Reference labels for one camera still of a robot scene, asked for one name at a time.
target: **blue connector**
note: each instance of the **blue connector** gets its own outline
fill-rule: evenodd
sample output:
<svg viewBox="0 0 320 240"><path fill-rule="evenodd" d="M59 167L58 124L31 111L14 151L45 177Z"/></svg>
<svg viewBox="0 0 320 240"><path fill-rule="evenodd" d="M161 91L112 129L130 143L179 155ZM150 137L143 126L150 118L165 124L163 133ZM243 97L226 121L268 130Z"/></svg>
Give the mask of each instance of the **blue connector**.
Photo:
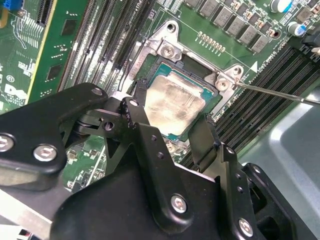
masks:
<svg viewBox="0 0 320 240"><path fill-rule="evenodd" d="M21 9L23 0L5 0L3 6L9 11Z"/></svg>

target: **black plastic bracket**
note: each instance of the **black plastic bracket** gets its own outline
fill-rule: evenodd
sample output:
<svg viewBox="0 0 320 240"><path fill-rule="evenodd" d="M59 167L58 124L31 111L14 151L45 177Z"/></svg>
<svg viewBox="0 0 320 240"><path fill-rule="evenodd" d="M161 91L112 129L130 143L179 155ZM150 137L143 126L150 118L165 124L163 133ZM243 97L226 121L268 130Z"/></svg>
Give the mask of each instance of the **black plastic bracket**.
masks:
<svg viewBox="0 0 320 240"><path fill-rule="evenodd" d="M145 184L153 218L168 234L185 231L193 222L193 208L174 162L158 128L149 125L142 105L126 97L121 112L128 124L128 138L133 143ZM177 212L172 198L186 203L185 212Z"/></svg>
<svg viewBox="0 0 320 240"><path fill-rule="evenodd" d="M38 191L54 186L67 162L65 143L75 121L107 99L103 90L84 83L1 115L0 135L13 146L0 151L0 186ZM36 159L38 146L49 146L56 156Z"/></svg>

